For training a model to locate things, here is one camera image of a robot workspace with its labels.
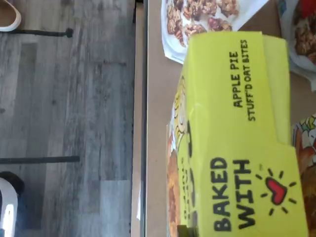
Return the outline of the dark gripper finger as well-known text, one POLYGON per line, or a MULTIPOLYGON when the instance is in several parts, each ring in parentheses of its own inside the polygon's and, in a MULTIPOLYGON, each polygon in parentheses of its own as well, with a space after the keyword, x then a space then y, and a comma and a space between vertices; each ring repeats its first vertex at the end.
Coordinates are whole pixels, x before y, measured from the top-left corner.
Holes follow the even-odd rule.
POLYGON ((177 226, 177 236, 178 237, 197 237, 198 230, 196 227, 188 227, 186 225, 177 226))

